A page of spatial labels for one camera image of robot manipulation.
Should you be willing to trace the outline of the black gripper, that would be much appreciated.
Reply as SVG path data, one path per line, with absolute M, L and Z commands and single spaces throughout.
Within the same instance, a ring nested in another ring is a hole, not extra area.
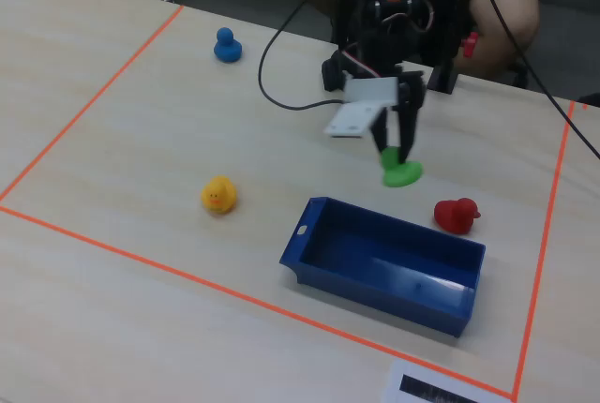
M 344 103 L 372 101 L 387 107 L 396 106 L 399 148 L 398 161 L 403 164 L 412 150 L 417 115 L 426 92 L 421 71 L 404 71 L 393 67 L 380 72 L 348 51 L 337 50 L 322 63 L 323 87 L 328 92 L 342 91 Z M 383 107 L 370 132 L 379 155 L 388 147 L 387 112 Z

